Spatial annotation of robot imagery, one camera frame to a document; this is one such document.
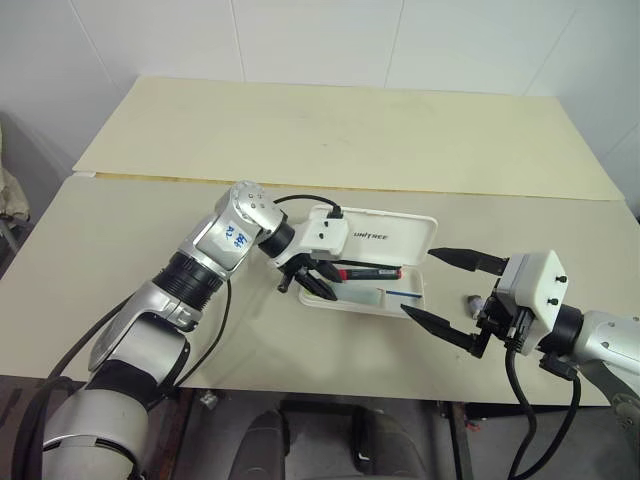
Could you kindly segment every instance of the white sticker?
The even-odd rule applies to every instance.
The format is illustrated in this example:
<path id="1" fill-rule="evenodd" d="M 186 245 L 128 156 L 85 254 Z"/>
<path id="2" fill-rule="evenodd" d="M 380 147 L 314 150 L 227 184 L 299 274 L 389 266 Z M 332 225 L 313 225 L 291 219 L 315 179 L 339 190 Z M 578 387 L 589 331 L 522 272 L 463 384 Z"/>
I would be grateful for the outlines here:
<path id="1" fill-rule="evenodd" d="M 234 222 L 229 222 L 225 228 L 224 236 L 226 239 L 225 250 L 227 251 L 244 251 L 251 246 L 251 236 L 242 230 Z"/>

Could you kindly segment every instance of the beige table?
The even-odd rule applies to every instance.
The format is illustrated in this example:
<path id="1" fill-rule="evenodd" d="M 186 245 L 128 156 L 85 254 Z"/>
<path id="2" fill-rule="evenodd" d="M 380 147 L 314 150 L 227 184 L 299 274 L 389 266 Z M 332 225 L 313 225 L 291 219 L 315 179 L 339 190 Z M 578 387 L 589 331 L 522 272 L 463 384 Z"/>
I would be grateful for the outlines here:
<path id="1" fill-rule="evenodd" d="M 45 376 L 105 311 L 153 276 L 206 214 L 226 185 L 71 177 L 0 281 L 2 374 Z M 294 193 L 270 188 L 274 196 Z M 435 246 L 472 247 L 496 255 L 554 248 L 570 276 L 566 302 L 584 310 L 640 313 L 639 229 L 620 201 L 488 195 L 310 190 L 345 206 L 426 214 L 440 221 Z M 301 220 L 313 202 L 287 203 Z M 495 277 L 422 266 L 427 305 L 471 331 L 462 296 L 487 294 Z M 504 373 L 504 348 L 481 360 L 436 339 L 410 319 L 317 310 L 296 292 L 275 290 L 279 274 L 254 252 L 233 278 L 223 343 L 188 385 L 233 389 L 411 397 L 479 402 L 515 398 Z M 192 359 L 219 325 L 224 289 L 190 334 Z M 87 378 L 88 349 L 68 368 Z M 530 400 L 566 404 L 569 385 L 537 367 L 517 368 Z M 583 405 L 604 404 L 585 382 Z"/>
<path id="2" fill-rule="evenodd" d="M 78 171 L 622 200 L 555 98 L 141 78 Z"/>

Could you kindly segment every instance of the blue pen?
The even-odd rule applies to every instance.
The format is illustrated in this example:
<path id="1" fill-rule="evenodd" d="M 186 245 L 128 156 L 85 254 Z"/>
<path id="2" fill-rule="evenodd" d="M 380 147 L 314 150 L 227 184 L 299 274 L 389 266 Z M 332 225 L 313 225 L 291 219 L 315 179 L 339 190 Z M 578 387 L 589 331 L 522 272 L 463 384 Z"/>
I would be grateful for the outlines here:
<path id="1" fill-rule="evenodd" d="M 401 297 L 422 298 L 422 295 L 419 293 L 396 292 L 394 290 L 384 290 L 384 292 L 389 295 L 399 295 Z"/>

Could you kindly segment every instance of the black cable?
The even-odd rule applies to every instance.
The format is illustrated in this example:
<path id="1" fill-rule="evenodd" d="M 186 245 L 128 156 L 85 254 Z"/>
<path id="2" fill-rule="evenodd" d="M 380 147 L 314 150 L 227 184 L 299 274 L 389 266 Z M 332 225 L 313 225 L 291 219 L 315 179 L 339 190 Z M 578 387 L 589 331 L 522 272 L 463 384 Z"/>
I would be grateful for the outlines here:
<path id="1" fill-rule="evenodd" d="M 42 476 L 42 444 L 44 442 L 44 426 L 46 421 L 47 405 L 51 392 L 60 386 L 66 386 L 69 395 L 73 393 L 73 381 L 69 377 L 60 376 L 69 365 L 73 357 L 84 347 L 89 340 L 107 323 L 130 296 L 112 308 L 106 315 L 98 320 L 60 359 L 53 367 L 44 384 L 33 396 L 25 411 L 13 448 L 12 475 L 14 480 L 38 479 Z"/>
<path id="2" fill-rule="evenodd" d="M 569 427 L 571 427 L 571 424 L 573 423 L 573 419 L 575 418 L 576 413 L 578 413 L 578 406 L 580 405 L 581 394 L 582 394 L 582 387 L 580 385 L 580 378 L 576 376 L 576 378 L 573 379 L 573 394 L 571 396 L 571 404 L 569 405 L 569 409 L 567 410 L 564 420 L 562 421 L 562 425 L 560 425 L 560 428 L 558 429 L 558 433 L 556 433 L 556 436 L 553 438 L 553 441 L 547 448 L 547 451 L 544 452 L 542 457 L 540 457 L 540 460 L 534 463 L 525 472 L 522 472 L 521 474 L 516 475 L 514 477 L 514 480 L 525 480 L 535 475 L 540 471 L 540 469 L 542 469 L 542 467 L 544 467 L 547 464 L 547 462 L 551 459 L 551 457 L 553 457 L 553 455 L 558 450 L 558 447 L 564 440 L 565 435 L 569 431 Z"/>
<path id="3" fill-rule="evenodd" d="M 329 215 L 329 218 L 342 218 L 342 209 L 340 208 L 340 205 L 338 205 L 333 200 L 329 200 L 328 198 L 320 197 L 318 195 L 307 195 L 307 194 L 288 195 L 286 197 L 276 198 L 273 201 L 273 203 L 282 203 L 282 202 L 287 202 L 289 200 L 315 200 L 316 202 L 326 203 L 333 207 L 333 210 Z"/>
<path id="4" fill-rule="evenodd" d="M 122 310 L 122 307 L 124 306 L 125 303 L 129 301 L 130 298 L 131 298 L 131 295 L 129 295 L 122 302 L 120 302 L 118 305 L 113 307 L 109 312 L 107 312 L 106 315 L 104 315 L 100 320 L 98 320 L 95 323 L 95 325 L 93 325 L 93 327 L 87 330 L 87 333 L 85 333 L 80 338 L 80 340 L 78 340 L 73 345 L 73 347 L 69 349 L 69 351 L 64 355 L 64 357 L 60 359 L 60 361 L 56 364 L 56 366 L 53 367 L 53 370 L 51 370 L 51 373 L 47 378 L 59 377 L 60 375 L 62 375 L 62 372 L 64 371 L 64 369 L 67 368 L 67 365 L 69 365 L 71 360 L 73 360 L 73 358 L 78 354 L 78 352 L 82 350 L 82 347 L 84 347 L 87 344 L 87 342 L 91 340 L 91 338 L 98 332 L 98 330 L 100 330 L 109 320 L 111 320 L 116 313 Z"/>
<path id="5" fill-rule="evenodd" d="M 527 421 L 529 422 L 529 430 L 527 431 L 527 434 L 522 439 L 522 443 L 520 444 L 520 447 L 516 452 L 516 456 L 513 458 L 513 463 L 511 464 L 511 470 L 509 470 L 509 476 L 508 476 L 509 480 L 512 480 L 515 478 L 516 472 L 518 471 L 518 467 L 520 466 L 520 461 L 522 460 L 522 457 L 527 451 L 527 448 L 529 447 L 531 440 L 533 440 L 533 437 L 535 436 L 536 430 L 538 428 L 538 421 L 536 419 L 536 414 L 533 411 L 533 408 L 531 407 L 531 404 L 527 400 L 527 397 L 525 396 L 524 392 L 522 391 L 522 388 L 520 387 L 520 383 L 518 382 L 518 377 L 516 375 L 516 368 L 515 368 L 515 357 L 516 357 L 516 351 L 513 348 L 507 348 L 507 353 L 504 357 L 504 365 L 505 365 L 505 369 L 507 370 L 507 377 L 509 378 L 511 389 L 513 390 L 513 393 L 516 395 L 516 398 L 518 399 L 518 403 L 520 403 L 520 406 L 522 407 L 524 414 L 527 416 Z"/>
<path id="6" fill-rule="evenodd" d="M 193 364 L 193 366 L 189 369 L 189 371 L 187 371 L 187 373 L 185 373 L 182 376 L 182 378 L 180 378 L 180 380 L 176 382 L 176 384 L 174 385 L 175 388 L 178 388 L 180 385 L 186 382 L 187 379 L 193 374 L 193 372 L 195 372 L 200 367 L 200 365 L 204 363 L 204 361 L 209 357 L 209 355 L 211 355 L 211 352 L 213 352 L 213 350 L 218 346 L 218 343 L 220 343 L 220 339 L 222 338 L 222 334 L 224 333 L 224 329 L 227 326 L 227 319 L 229 318 L 230 308 L 231 308 L 231 281 L 227 280 L 227 304 L 224 307 L 224 315 L 222 316 L 222 323 L 220 324 L 220 328 L 218 329 L 218 334 L 216 335 L 216 338 L 213 340 L 211 345 L 209 345 L 209 348 L 207 348 L 207 351 L 204 352 L 204 354 L 198 359 L 196 363 Z"/>
<path id="7" fill-rule="evenodd" d="M 533 437 L 536 434 L 538 422 L 536 419 L 535 412 L 533 411 L 531 404 L 529 404 L 529 401 L 527 400 L 527 397 L 524 395 L 524 392 L 520 387 L 520 383 L 518 382 L 518 377 L 516 375 L 516 370 L 515 370 L 515 355 L 516 355 L 516 351 L 514 349 L 512 348 L 507 349 L 507 353 L 505 356 L 505 368 L 507 370 L 507 377 L 509 378 L 509 383 L 511 384 L 513 393 L 516 395 L 516 398 L 518 399 L 520 406 L 522 407 L 525 415 L 527 416 L 527 420 L 529 422 L 529 430 L 527 431 L 527 434 L 525 435 L 525 437 L 522 439 L 522 443 L 520 444 L 520 447 L 518 448 L 516 456 L 513 459 L 513 463 L 511 464 L 511 469 L 509 470 L 508 480 L 525 480 L 535 475 L 537 472 L 539 472 L 547 464 L 547 462 L 549 462 L 551 457 L 553 457 L 553 455 L 558 450 L 558 447 L 564 440 L 564 437 L 569 431 L 569 428 L 573 423 L 573 419 L 575 418 L 576 413 L 578 412 L 578 406 L 580 405 L 580 397 L 582 394 L 582 387 L 580 384 L 580 378 L 576 376 L 573 379 L 573 394 L 571 396 L 571 404 L 569 405 L 569 409 L 567 410 L 564 420 L 562 421 L 562 424 L 560 425 L 558 432 L 553 438 L 553 441 L 551 442 L 549 447 L 547 447 L 547 450 L 544 452 L 544 454 L 540 457 L 540 459 L 536 463 L 534 463 L 530 468 L 528 468 L 523 473 L 517 475 L 516 472 L 518 471 L 518 467 L 520 466 L 522 457 L 524 456 L 525 452 L 527 451 L 527 448 L 529 447 L 529 444 L 531 443 L 531 441 L 533 440 Z"/>
<path id="8" fill-rule="evenodd" d="M 11 460 L 11 478 L 14 480 L 42 478 L 42 443 L 47 404 L 55 388 L 65 386 L 69 393 L 73 381 L 69 377 L 47 379 L 29 402 L 22 417 Z"/>

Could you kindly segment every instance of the screw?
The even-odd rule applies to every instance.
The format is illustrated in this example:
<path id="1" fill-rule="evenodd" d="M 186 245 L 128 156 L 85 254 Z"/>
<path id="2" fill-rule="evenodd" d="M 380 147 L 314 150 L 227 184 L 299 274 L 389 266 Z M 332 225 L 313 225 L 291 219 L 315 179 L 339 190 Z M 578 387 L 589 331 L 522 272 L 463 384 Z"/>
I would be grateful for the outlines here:
<path id="1" fill-rule="evenodd" d="M 202 403 L 209 410 L 213 410 L 218 404 L 218 397 L 211 390 L 207 390 L 200 397 L 200 403 Z"/>

